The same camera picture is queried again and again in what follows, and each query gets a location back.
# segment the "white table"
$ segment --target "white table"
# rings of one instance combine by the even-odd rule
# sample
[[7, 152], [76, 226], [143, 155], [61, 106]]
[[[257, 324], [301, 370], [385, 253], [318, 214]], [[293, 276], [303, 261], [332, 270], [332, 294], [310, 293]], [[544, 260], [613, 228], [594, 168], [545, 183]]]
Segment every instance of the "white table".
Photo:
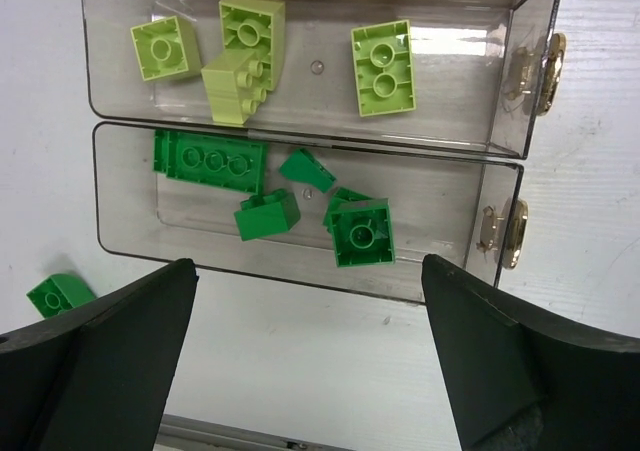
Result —
[[[639, 3], [562, 1], [566, 70], [538, 121], [524, 254], [502, 287], [640, 337]], [[159, 265], [96, 240], [80, 0], [0, 0], [0, 23], [2, 333], [40, 319], [25, 293], [52, 272], [105, 293]], [[200, 276], [166, 412], [347, 448], [459, 449], [423, 307]]]

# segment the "green slope brick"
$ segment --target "green slope brick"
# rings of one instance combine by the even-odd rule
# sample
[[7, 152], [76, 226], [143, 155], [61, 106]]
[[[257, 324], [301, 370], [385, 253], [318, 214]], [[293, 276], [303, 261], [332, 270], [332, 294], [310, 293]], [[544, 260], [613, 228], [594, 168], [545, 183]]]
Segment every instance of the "green slope brick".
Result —
[[202, 68], [211, 115], [216, 124], [242, 126], [267, 99], [260, 77], [264, 65], [254, 49], [227, 49]]
[[331, 222], [330, 214], [332, 211], [338, 209], [342, 203], [351, 203], [354, 201], [366, 201], [368, 199], [372, 199], [370, 196], [365, 196], [364, 194], [356, 193], [355, 191], [351, 191], [347, 188], [338, 188], [331, 199], [329, 200], [329, 206], [327, 206], [327, 213], [324, 215], [324, 219], [322, 220], [322, 225], [329, 230], [329, 223]]
[[166, 129], [155, 140], [154, 170], [168, 178], [250, 194], [264, 189], [266, 143]]
[[323, 193], [331, 189], [336, 178], [304, 148], [297, 149], [280, 166], [280, 174], [290, 181], [310, 184]]
[[285, 3], [280, 0], [220, 0], [225, 49], [255, 49], [264, 65], [263, 87], [273, 91], [284, 66]]
[[27, 293], [43, 318], [62, 314], [96, 299], [89, 287], [76, 276], [53, 274]]
[[360, 116], [416, 109], [409, 21], [351, 30]]
[[286, 189], [252, 196], [240, 207], [234, 216], [242, 241], [289, 232], [300, 221], [296, 197]]
[[200, 73], [200, 53], [192, 24], [171, 16], [131, 28], [144, 81], [181, 79]]
[[343, 203], [329, 216], [338, 267], [395, 261], [388, 199]]

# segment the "green block outside container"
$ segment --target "green block outside container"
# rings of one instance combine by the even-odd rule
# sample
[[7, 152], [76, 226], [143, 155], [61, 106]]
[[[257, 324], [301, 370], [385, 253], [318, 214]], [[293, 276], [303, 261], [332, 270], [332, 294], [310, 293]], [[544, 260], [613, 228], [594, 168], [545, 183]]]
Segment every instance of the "green block outside container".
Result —
[[267, 144], [158, 129], [153, 169], [168, 178], [261, 194]]
[[180, 79], [200, 73], [196, 33], [178, 16], [131, 28], [131, 37], [144, 81]]
[[409, 21], [351, 30], [360, 116], [416, 109]]
[[280, 166], [280, 174], [290, 181], [310, 184], [323, 193], [331, 189], [336, 178], [304, 148], [297, 149]]
[[53, 274], [27, 293], [43, 318], [51, 318], [96, 299], [76, 276]]
[[329, 226], [338, 267], [395, 261], [388, 199], [343, 203]]
[[370, 196], [365, 196], [364, 194], [356, 193], [355, 191], [351, 191], [347, 188], [338, 188], [331, 199], [329, 200], [329, 206], [327, 206], [327, 213], [324, 215], [324, 219], [322, 220], [322, 225], [327, 228], [327, 231], [331, 232], [329, 229], [329, 224], [331, 223], [331, 212], [338, 209], [338, 207], [342, 203], [351, 203], [354, 201], [366, 201], [368, 199], [372, 199]]
[[234, 216], [242, 241], [289, 232], [300, 221], [296, 197], [286, 189], [252, 196], [240, 206]]
[[284, 66], [284, 1], [220, 0], [220, 24], [225, 49], [256, 50], [261, 85], [273, 91]]
[[255, 114], [267, 99], [263, 73], [254, 49], [227, 49], [202, 68], [213, 121], [241, 126]]

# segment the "green block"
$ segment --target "green block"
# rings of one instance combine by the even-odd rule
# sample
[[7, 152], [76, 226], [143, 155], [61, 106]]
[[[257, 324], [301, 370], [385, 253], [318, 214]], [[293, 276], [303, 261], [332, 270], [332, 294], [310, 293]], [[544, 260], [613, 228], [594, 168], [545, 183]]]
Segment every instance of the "green block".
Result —
[[196, 33], [178, 16], [131, 28], [131, 37], [144, 81], [180, 79], [200, 73]]
[[27, 293], [43, 318], [62, 314], [96, 299], [89, 287], [76, 276], [53, 274]]
[[254, 49], [227, 49], [202, 68], [202, 79], [217, 124], [243, 125], [267, 99], [260, 82], [264, 65]]
[[153, 169], [168, 178], [260, 194], [267, 144], [199, 133], [158, 129]]
[[220, 0], [225, 49], [254, 49], [264, 65], [263, 87], [276, 89], [284, 66], [285, 3], [280, 0]]
[[338, 267], [395, 261], [388, 199], [343, 203], [329, 216]]
[[416, 109], [409, 21], [351, 30], [360, 116]]
[[331, 189], [336, 178], [304, 148], [297, 149], [282, 166], [280, 174], [290, 181], [310, 184], [323, 193]]
[[234, 216], [242, 241], [287, 233], [300, 221], [296, 197], [286, 189], [252, 196], [240, 203], [240, 207]]
[[338, 209], [338, 207], [342, 203], [351, 203], [354, 201], [366, 201], [368, 199], [372, 199], [369, 196], [365, 196], [364, 194], [356, 193], [355, 191], [351, 191], [347, 188], [338, 188], [331, 199], [329, 200], [329, 206], [327, 207], [327, 213], [324, 215], [324, 219], [322, 220], [322, 225], [329, 230], [329, 223], [331, 222], [330, 214], [332, 211]]

